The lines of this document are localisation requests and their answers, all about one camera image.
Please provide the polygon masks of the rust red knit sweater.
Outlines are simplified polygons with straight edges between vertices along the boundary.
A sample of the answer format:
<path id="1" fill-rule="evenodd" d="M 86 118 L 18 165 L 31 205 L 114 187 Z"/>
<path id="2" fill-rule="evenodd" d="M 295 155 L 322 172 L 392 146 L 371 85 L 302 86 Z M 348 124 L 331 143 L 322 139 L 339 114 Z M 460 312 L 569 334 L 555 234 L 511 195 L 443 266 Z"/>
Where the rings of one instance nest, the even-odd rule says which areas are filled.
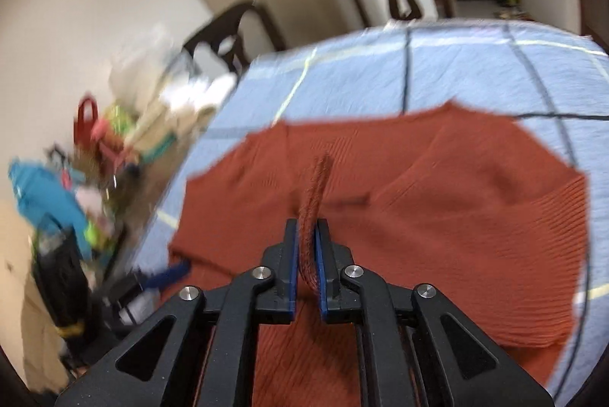
<path id="1" fill-rule="evenodd" d="M 384 119 L 279 122 L 190 178 L 170 257 L 200 289 L 250 272 L 295 221 L 292 324 L 259 332 L 257 406 L 357 406 L 352 324 L 325 324 L 318 219 L 389 285 L 433 285 L 532 378 L 532 403 L 574 326 L 588 244 L 585 174 L 513 119 L 448 102 Z"/>

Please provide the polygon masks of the blue water jug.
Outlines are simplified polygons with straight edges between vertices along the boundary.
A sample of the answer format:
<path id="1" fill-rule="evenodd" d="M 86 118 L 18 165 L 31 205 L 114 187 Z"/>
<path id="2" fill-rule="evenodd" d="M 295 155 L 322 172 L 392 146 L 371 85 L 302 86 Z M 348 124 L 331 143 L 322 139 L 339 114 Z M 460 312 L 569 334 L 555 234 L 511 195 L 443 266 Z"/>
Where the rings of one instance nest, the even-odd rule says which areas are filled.
<path id="1" fill-rule="evenodd" d="M 45 234 L 74 230 L 81 257 L 91 260 L 92 249 L 84 236 L 88 218 L 74 194 L 63 188 L 51 170 L 37 162 L 13 159 L 8 166 L 8 178 L 23 218 Z"/>

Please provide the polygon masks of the white tissue box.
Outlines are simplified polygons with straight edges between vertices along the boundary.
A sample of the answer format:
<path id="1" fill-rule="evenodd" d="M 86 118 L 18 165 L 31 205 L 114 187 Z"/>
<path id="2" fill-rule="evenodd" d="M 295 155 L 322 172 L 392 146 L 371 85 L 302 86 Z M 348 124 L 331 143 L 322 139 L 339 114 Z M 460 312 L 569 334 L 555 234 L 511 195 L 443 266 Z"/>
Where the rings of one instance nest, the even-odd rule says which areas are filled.
<path id="1" fill-rule="evenodd" d="M 160 101 L 173 116 L 196 116 L 199 112 L 218 109 L 236 88 L 236 75 L 226 73 L 216 78 L 191 78 L 167 84 Z"/>

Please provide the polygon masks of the white plastic bag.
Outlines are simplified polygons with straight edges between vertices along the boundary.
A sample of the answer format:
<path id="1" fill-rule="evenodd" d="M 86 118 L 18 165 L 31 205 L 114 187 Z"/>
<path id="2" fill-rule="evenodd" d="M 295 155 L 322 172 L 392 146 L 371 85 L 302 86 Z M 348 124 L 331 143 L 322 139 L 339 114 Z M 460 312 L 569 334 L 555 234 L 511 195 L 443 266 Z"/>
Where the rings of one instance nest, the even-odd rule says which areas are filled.
<path id="1" fill-rule="evenodd" d="M 181 58 L 182 47 L 157 24 L 127 38 L 110 58 L 108 85 L 116 102 L 139 113 Z"/>

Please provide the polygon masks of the dark wooden chair left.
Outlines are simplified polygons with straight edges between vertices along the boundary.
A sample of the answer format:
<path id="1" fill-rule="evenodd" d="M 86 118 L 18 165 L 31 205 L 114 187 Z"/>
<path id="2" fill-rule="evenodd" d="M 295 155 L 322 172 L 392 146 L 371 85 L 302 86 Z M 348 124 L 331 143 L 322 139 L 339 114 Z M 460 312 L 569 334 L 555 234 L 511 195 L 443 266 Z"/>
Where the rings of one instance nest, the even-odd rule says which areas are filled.
<path id="1" fill-rule="evenodd" d="M 242 76 L 251 65 L 245 49 L 245 39 L 239 30 L 242 18 L 248 13 L 258 17 L 273 49 L 276 52 L 286 52 L 288 49 L 286 40 L 261 0 L 242 0 L 229 6 L 210 23 L 197 30 L 183 44 L 183 50 L 194 58 L 199 45 L 206 45 L 230 72 Z"/>

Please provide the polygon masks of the blue checked table cloth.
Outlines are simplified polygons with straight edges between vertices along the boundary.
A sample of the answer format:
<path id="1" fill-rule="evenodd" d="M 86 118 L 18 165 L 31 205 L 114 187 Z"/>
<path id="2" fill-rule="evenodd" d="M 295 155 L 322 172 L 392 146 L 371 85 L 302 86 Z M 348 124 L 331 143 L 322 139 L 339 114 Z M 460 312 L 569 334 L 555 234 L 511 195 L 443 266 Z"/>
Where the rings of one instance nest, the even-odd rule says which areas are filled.
<path id="1" fill-rule="evenodd" d="M 131 266 L 161 270 L 187 179 L 279 119 L 353 119 L 447 100 L 507 114 L 590 181 L 581 320 L 549 381 L 583 406 L 608 370 L 608 58 L 590 39 L 528 22 L 392 23 L 257 59 L 170 180 Z"/>

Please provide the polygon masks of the red handled bag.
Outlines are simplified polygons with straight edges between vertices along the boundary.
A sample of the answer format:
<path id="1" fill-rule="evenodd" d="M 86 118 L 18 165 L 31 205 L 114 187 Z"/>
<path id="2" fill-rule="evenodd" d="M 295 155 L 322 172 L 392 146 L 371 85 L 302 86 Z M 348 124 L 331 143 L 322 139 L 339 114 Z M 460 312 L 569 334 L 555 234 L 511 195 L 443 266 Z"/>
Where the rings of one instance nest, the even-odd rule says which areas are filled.
<path id="1" fill-rule="evenodd" d="M 98 119 L 96 99 L 84 95 L 77 107 L 77 115 L 73 120 L 73 144 L 80 149 L 89 149 L 92 144 L 92 131 Z"/>

